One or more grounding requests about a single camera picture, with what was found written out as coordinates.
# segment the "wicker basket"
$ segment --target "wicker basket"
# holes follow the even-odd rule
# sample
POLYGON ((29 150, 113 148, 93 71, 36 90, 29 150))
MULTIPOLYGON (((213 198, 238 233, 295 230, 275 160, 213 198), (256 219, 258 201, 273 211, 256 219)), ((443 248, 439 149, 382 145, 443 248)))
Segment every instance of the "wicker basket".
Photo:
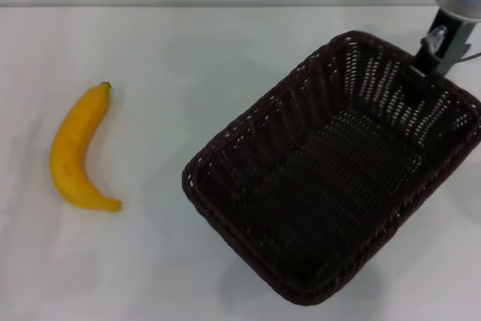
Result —
POLYGON ((479 143, 481 104, 450 81, 405 102, 411 59, 337 36, 183 172, 198 212, 295 304, 343 287, 479 143))

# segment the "dark brown basket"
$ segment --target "dark brown basket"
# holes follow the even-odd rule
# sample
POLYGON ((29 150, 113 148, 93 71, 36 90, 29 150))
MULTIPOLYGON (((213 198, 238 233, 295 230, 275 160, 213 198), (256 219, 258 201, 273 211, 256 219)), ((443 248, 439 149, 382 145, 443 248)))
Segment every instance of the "dark brown basket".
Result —
POLYGON ((450 81, 405 102, 411 59, 373 35, 340 35, 183 172, 198 212, 295 304, 343 287, 479 143, 481 104, 450 81))

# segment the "yellow banana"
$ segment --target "yellow banana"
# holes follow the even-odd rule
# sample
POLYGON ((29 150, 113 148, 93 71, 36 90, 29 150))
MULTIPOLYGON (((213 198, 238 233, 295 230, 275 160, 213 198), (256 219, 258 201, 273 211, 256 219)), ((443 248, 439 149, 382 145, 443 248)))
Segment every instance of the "yellow banana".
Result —
POLYGON ((63 120, 50 149, 50 175, 60 195, 68 202, 90 210, 117 212, 120 201, 104 197, 83 170, 90 138, 108 109, 110 84, 87 90, 63 120))

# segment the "banana tip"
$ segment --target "banana tip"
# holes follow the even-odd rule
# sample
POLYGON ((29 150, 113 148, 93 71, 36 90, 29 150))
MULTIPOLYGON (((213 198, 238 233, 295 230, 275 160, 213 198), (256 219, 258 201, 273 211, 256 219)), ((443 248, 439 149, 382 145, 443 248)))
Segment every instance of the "banana tip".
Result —
POLYGON ((108 203, 102 204, 100 208, 106 212, 118 212, 122 209, 122 202, 116 199, 110 199, 108 203))

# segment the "white tabletop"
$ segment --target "white tabletop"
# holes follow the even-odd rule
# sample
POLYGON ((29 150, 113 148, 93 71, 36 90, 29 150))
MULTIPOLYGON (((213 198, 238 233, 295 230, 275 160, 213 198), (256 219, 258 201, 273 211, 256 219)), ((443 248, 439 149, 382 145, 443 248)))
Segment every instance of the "white tabletop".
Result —
MULTIPOLYGON (((338 294, 284 301, 197 214, 183 166, 317 47, 350 29, 411 53, 436 8, 0 9, 0 319, 453 321, 481 312, 481 152, 338 294), (117 214, 50 184, 65 113, 109 81, 88 149, 117 214)), ((481 50, 481 32, 472 36, 481 50)), ((481 96, 481 60, 450 78, 481 96)))

